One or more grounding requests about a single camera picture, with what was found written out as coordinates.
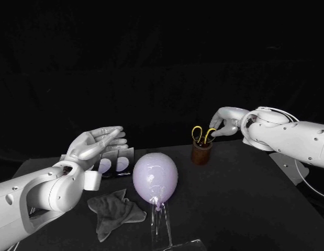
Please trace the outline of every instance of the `towel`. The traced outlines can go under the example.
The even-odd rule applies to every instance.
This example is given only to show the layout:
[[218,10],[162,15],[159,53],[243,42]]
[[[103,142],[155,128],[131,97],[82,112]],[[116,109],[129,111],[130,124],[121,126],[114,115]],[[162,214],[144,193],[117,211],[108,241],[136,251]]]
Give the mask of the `towel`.
[[146,212],[124,198],[126,189],[88,199],[88,208],[97,214],[95,233],[103,242],[123,223],[142,222]]

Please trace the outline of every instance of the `pen holder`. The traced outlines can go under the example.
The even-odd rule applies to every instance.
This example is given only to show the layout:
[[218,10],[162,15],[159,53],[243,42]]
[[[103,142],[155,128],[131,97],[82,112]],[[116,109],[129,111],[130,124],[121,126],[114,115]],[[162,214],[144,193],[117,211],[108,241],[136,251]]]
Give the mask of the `pen holder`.
[[195,165],[204,165],[208,160],[210,160],[210,153],[211,153],[211,148],[212,148],[212,142],[202,144],[197,143],[194,141],[192,144],[192,155],[191,155],[191,160]]

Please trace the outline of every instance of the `table surface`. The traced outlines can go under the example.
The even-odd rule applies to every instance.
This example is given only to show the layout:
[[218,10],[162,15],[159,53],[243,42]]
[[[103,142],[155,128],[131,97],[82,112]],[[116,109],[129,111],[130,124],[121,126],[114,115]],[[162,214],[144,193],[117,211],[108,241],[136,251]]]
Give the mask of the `table surface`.
[[[324,250],[324,219],[267,154],[237,141],[217,142],[204,166],[191,162],[191,145],[134,151],[166,154],[178,168],[178,186],[168,200],[172,243],[201,239],[212,250]],[[29,159],[14,177],[58,162]],[[126,198],[147,213],[140,223],[123,224],[103,243],[95,213],[87,200],[126,188]],[[20,241],[22,250],[150,250],[150,208],[131,177],[101,180],[84,191],[74,209]]]

